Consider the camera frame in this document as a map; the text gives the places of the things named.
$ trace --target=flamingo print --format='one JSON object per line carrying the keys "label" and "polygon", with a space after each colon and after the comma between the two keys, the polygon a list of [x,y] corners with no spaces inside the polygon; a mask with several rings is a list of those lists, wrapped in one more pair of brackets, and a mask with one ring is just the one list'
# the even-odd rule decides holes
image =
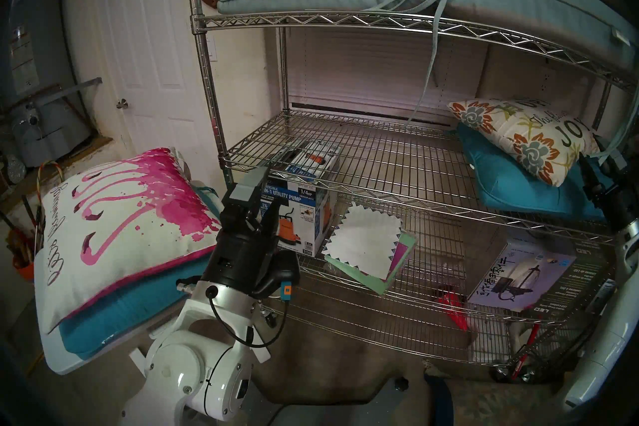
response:
{"label": "flamingo print", "polygon": [[[130,169],[108,173],[111,168],[122,165],[129,165]],[[112,201],[138,199],[139,208],[124,219],[95,251],[91,248],[91,239],[97,230],[84,238],[80,259],[88,266],[98,262],[127,225],[150,211],[155,211],[155,216],[165,222],[177,225],[183,237],[191,236],[195,242],[219,230],[217,225],[220,223],[211,216],[208,208],[184,180],[175,158],[167,148],[152,149],[135,158],[92,168],[82,177],[82,182],[87,185],[81,190],[79,185],[76,186],[71,197],[79,199],[73,208],[74,214],[80,213],[86,221],[99,221],[104,207]],[[128,182],[139,184],[142,190],[129,195],[104,195],[107,190],[121,191],[121,187],[117,185]]]}

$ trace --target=wire shelving unit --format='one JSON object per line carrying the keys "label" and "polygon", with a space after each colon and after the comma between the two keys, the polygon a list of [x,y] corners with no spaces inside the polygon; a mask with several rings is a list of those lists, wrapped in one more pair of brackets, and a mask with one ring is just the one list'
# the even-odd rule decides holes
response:
{"label": "wire shelving unit", "polygon": [[[496,223],[599,244],[613,242],[606,225],[570,223],[539,215],[495,211],[478,200],[474,171],[465,161],[461,143],[439,128],[405,125],[357,116],[292,110],[289,104],[286,64],[286,28],[346,27],[385,29],[432,34],[429,15],[344,11],[296,11],[204,16],[200,0],[190,1],[190,23],[195,37],[204,92],[210,111],[220,168],[227,184],[233,171],[245,172],[266,163],[271,176],[308,184],[308,177],[278,171],[274,154],[291,137],[324,139],[342,148],[339,168],[312,184],[339,194],[339,222],[351,201],[388,211],[403,219],[404,227],[418,239],[409,260],[391,288],[378,296],[317,257],[300,257],[303,276],[291,301],[289,317],[340,335],[384,347],[452,361],[503,365],[516,362],[526,349],[511,349],[508,323],[543,325],[536,348],[557,350],[557,329],[594,295],[592,288],[559,318],[512,312],[485,306],[456,309],[467,317],[471,331],[462,331],[449,317],[450,307],[438,301],[442,291],[467,293],[464,244],[461,230],[474,221]],[[236,145],[227,148],[219,116],[213,74],[205,34],[211,30],[274,28],[279,38],[281,100],[283,109]],[[568,46],[510,29],[443,18],[443,36],[457,36],[496,43],[554,59],[595,74],[606,82],[599,106],[601,119],[610,86],[634,91],[637,78],[606,66]],[[268,305],[276,312],[283,306],[275,299]],[[471,346],[477,339],[478,347]]]}

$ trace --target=light switch plate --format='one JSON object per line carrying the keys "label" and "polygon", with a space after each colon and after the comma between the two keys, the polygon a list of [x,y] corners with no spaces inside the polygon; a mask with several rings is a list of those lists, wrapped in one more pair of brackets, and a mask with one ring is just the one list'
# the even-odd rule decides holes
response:
{"label": "light switch plate", "polygon": [[215,49],[215,38],[213,33],[209,30],[206,33],[206,44],[208,45],[208,59],[211,62],[217,62],[217,51]]}

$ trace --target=door panel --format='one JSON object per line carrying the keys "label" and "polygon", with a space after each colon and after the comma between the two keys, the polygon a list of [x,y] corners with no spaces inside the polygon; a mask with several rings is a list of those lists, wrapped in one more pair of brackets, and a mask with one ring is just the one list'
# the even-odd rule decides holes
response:
{"label": "door panel", "polygon": [[194,179],[217,171],[188,0],[97,0],[100,31],[136,152],[174,146]]}

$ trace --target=white blinds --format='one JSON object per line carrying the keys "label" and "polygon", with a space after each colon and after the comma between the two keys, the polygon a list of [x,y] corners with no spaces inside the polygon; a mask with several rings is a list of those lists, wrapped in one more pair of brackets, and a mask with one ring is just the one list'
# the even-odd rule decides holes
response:
{"label": "white blinds", "polygon": [[[288,29],[291,106],[407,118],[422,94],[431,46],[428,34]],[[486,49],[486,43],[441,36],[435,77],[415,119],[451,123],[446,103],[475,97]]]}

